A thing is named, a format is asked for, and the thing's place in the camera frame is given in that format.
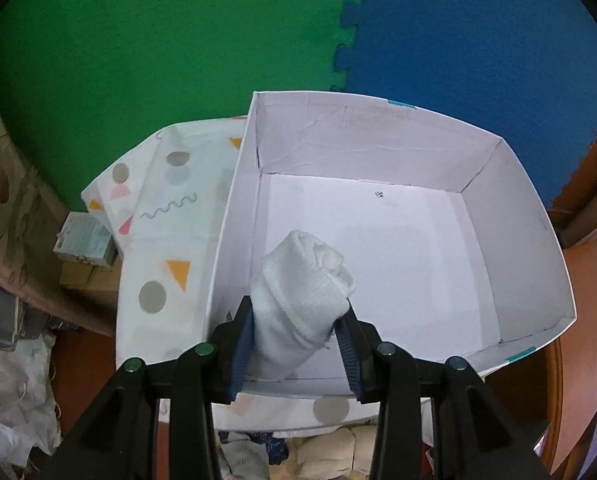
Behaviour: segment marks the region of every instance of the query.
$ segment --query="white box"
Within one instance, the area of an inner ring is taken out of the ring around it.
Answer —
[[[89,213],[70,211],[56,235],[54,252],[66,262],[109,267],[116,246],[109,229]]]
[[[358,319],[417,358],[486,375],[576,319],[547,213],[507,143],[380,98],[255,93],[220,235],[206,333],[233,316],[292,230],[345,256]],[[351,396],[332,338],[288,379],[245,391]]]

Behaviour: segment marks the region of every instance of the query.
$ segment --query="rolled white cloth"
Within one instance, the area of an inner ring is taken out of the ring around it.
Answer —
[[[342,254],[318,238],[292,231],[262,260],[252,285],[252,378],[281,380],[331,337],[356,283]]]

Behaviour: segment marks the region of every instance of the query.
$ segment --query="white plastic bag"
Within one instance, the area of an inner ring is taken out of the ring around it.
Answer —
[[[0,462],[25,466],[32,446],[53,454],[61,441],[48,375],[54,336],[0,351]]]

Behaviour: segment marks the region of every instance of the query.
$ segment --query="teal stripe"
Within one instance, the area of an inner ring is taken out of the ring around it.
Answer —
[[[526,348],[522,352],[518,352],[517,354],[514,354],[511,357],[508,357],[507,362],[513,363],[514,361],[518,361],[519,359],[522,359],[523,357],[526,357],[526,356],[534,353],[535,351],[536,351],[536,347],[530,346],[529,348]]]
[[[390,105],[396,105],[396,106],[406,106],[406,107],[408,107],[408,108],[413,108],[414,110],[416,110],[416,106],[411,106],[411,105],[408,105],[407,103],[402,103],[402,102],[400,102],[400,101],[391,101],[391,100],[389,100],[389,99],[388,99],[388,100],[387,100],[387,102],[388,102]]]

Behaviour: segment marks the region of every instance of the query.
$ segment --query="cardboard box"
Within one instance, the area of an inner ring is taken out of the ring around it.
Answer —
[[[514,152],[441,114],[335,92],[254,94],[207,333],[292,229],[344,254],[358,318],[418,358],[462,355],[485,375],[576,319],[563,254]],[[351,396],[335,338],[294,375],[244,390]]]
[[[89,213],[71,211],[57,236],[54,252],[66,262],[109,267],[116,246],[105,225]]]
[[[75,290],[86,298],[104,306],[116,308],[122,260],[117,256],[111,267],[98,267],[84,263],[65,262],[60,285]]]

